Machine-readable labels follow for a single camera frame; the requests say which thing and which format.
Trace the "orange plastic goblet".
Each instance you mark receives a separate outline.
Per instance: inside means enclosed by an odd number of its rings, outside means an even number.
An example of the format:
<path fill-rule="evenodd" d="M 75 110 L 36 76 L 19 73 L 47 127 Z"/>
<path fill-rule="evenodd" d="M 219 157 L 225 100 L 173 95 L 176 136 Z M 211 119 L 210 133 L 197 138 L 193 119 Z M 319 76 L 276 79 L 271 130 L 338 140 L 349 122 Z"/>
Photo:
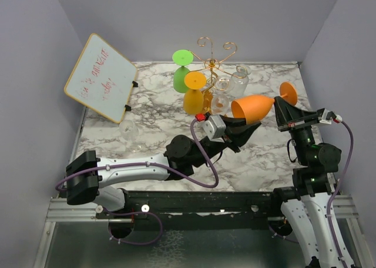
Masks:
<path fill-rule="evenodd" d="M 289 82 L 283 82 L 279 88 L 282 100 L 295 106 L 298 95 L 295 87 Z M 234 118 L 244 119 L 247 124 L 255 123 L 264 119 L 272 106 L 276 103 L 276 97 L 271 98 L 264 95 L 250 95 L 235 99 L 231 103 L 231 112 Z"/>

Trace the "clear round wine glass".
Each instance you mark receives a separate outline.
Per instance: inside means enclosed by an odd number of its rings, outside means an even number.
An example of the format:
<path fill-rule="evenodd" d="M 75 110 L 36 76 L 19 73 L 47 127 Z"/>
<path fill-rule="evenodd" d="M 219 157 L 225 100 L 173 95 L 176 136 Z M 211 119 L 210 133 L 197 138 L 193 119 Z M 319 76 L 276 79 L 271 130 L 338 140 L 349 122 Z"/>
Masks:
<path fill-rule="evenodd" d="M 229 92 L 233 89 L 230 78 L 218 76 L 212 87 L 211 114 L 225 115 L 230 109 Z"/>

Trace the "clear patterned stemmed glass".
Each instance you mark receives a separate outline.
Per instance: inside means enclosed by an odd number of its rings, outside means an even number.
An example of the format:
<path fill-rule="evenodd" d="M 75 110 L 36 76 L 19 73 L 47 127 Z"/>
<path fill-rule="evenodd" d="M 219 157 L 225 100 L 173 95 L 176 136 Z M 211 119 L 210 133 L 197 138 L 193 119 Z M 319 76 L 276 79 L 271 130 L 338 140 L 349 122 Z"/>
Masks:
<path fill-rule="evenodd" d="M 243 96 L 244 91 L 249 83 L 249 74 L 251 74 L 251 69 L 245 64 L 237 65 L 236 71 L 232 74 L 230 95 L 239 98 Z"/>

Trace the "yellow plastic goblet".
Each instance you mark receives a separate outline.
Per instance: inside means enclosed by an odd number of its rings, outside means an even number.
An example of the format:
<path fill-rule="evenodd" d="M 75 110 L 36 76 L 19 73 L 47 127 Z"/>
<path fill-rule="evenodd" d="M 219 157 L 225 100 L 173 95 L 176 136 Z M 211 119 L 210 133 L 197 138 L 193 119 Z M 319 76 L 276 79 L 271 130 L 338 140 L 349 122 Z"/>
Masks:
<path fill-rule="evenodd" d="M 184 94 L 183 109 L 189 115 L 200 113 L 204 97 L 201 89 L 206 85 L 206 77 L 198 71 L 191 71 L 184 77 L 188 91 Z"/>

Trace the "green plastic goblet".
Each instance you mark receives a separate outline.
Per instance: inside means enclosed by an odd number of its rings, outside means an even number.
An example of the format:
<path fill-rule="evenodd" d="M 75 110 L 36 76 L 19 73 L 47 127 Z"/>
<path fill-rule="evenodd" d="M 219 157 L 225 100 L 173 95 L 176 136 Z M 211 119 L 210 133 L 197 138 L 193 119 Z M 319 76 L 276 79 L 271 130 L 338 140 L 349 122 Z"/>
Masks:
<path fill-rule="evenodd" d="M 180 49 L 172 55 L 172 60 L 176 65 L 179 65 L 173 76 L 174 90 L 178 93 L 186 93 L 188 87 L 184 83 L 184 78 L 190 72 L 187 65 L 193 62 L 193 54 L 186 49 Z"/>

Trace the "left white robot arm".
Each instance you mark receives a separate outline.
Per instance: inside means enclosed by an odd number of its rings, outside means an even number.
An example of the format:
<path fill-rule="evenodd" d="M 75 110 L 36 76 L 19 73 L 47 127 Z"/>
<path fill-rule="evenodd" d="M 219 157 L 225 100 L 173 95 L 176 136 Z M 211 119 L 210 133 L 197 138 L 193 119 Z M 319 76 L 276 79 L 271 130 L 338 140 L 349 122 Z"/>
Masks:
<path fill-rule="evenodd" d="M 200 113 L 190 124 L 191 137 L 177 135 L 163 154 L 139 159 L 100 158 L 94 150 L 82 153 L 66 167 L 66 198 L 69 205 L 95 202 L 121 218 L 130 204 L 115 184 L 140 180 L 180 180 L 205 188 L 219 184 L 219 174 L 211 159 L 227 148 L 239 153 L 261 125 L 245 118 Z"/>

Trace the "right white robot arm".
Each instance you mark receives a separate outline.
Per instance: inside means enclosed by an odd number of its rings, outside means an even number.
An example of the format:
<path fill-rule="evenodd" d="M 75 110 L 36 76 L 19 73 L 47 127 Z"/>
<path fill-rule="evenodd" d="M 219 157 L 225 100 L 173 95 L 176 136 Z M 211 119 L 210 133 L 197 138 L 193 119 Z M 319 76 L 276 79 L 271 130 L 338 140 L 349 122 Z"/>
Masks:
<path fill-rule="evenodd" d="M 335 218 L 328 174 L 338 171 L 341 150 L 329 143 L 316 143 L 312 126 L 337 120 L 327 109 L 299 109 L 281 96 L 274 99 L 277 127 L 289 132 L 300 168 L 293 170 L 293 186 L 273 190 L 270 209 L 287 218 L 303 251 L 307 267 L 354 267 Z"/>

